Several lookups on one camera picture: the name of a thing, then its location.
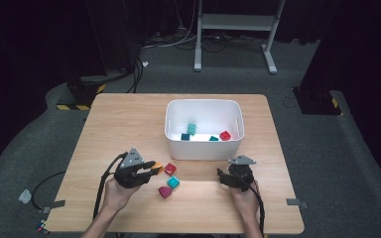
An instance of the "red cube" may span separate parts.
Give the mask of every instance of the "red cube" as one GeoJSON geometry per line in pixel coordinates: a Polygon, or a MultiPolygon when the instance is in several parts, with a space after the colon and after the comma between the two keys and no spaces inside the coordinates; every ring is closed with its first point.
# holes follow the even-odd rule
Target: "red cube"
{"type": "Polygon", "coordinates": [[[168,163],[166,166],[165,166],[165,172],[166,174],[168,174],[169,176],[171,176],[172,174],[174,174],[176,171],[176,167],[170,163],[168,163]]]}
{"type": "Polygon", "coordinates": [[[230,136],[230,134],[228,134],[227,131],[223,131],[223,132],[221,132],[221,134],[219,134],[219,138],[221,138],[221,140],[223,140],[223,141],[228,141],[228,140],[230,140],[231,136],[230,136]]]}

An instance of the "pink cube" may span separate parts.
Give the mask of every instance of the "pink cube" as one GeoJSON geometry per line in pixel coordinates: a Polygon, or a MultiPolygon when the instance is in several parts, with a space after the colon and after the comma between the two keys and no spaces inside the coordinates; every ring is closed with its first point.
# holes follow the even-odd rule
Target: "pink cube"
{"type": "Polygon", "coordinates": [[[169,186],[160,186],[159,193],[164,199],[166,199],[172,194],[172,188],[169,186]]]}

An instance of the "metal stand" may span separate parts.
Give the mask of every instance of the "metal stand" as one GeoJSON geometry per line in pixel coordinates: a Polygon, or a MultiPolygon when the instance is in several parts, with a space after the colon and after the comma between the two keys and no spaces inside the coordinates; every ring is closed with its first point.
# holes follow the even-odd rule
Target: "metal stand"
{"type": "Polygon", "coordinates": [[[197,35],[194,49],[194,70],[202,70],[201,34],[202,29],[266,31],[270,32],[268,43],[262,45],[262,53],[271,74],[277,73],[274,60],[271,56],[271,47],[280,22],[286,0],[280,0],[274,16],[228,15],[228,14],[202,14],[202,0],[199,0],[197,10],[197,35]]]}

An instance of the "black and yellow tape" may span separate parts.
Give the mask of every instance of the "black and yellow tape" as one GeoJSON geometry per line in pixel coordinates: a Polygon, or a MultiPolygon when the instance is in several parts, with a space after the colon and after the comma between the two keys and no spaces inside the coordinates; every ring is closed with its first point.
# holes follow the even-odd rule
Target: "black and yellow tape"
{"type": "Polygon", "coordinates": [[[88,105],[65,105],[65,104],[58,104],[57,108],[62,111],[69,111],[69,110],[80,110],[80,111],[86,111],[89,110],[91,107],[88,105]]]}
{"type": "Polygon", "coordinates": [[[334,108],[337,108],[337,107],[338,107],[338,102],[336,101],[335,98],[332,98],[332,104],[333,104],[333,107],[334,107],[334,108]]]}
{"type": "MultiPolygon", "coordinates": [[[[106,84],[102,84],[97,88],[97,91],[95,94],[102,93],[104,89],[106,88],[106,84]]],[[[69,111],[69,110],[80,110],[80,111],[86,111],[91,109],[91,105],[84,105],[84,104],[58,104],[57,108],[62,111],[69,111]]]]}

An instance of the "gray carpet floor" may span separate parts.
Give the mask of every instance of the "gray carpet floor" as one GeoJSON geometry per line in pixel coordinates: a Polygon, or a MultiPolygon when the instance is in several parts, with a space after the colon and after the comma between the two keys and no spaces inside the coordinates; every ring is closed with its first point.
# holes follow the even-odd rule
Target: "gray carpet floor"
{"type": "MultiPolygon", "coordinates": [[[[205,43],[207,49],[221,46],[205,43]]],[[[292,88],[299,86],[318,44],[274,43],[278,68],[270,75],[259,45],[228,46],[202,53],[202,71],[193,71],[194,51],[174,47],[142,50],[146,61],[140,93],[265,94],[277,127],[305,231],[295,237],[381,237],[381,170],[353,121],[343,94],[332,91],[343,115],[301,113],[292,88]]],[[[107,83],[104,93],[122,93],[133,77],[107,83]]],[[[36,225],[47,218],[18,200],[24,189],[67,168],[88,111],[59,111],[65,85],[47,94],[48,110],[26,126],[0,157],[0,237],[43,237],[36,225]]],[[[36,201],[54,201],[63,177],[47,181],[36,201]]],[[[52,233],[51,237],[78,237],[52,233]]]]}

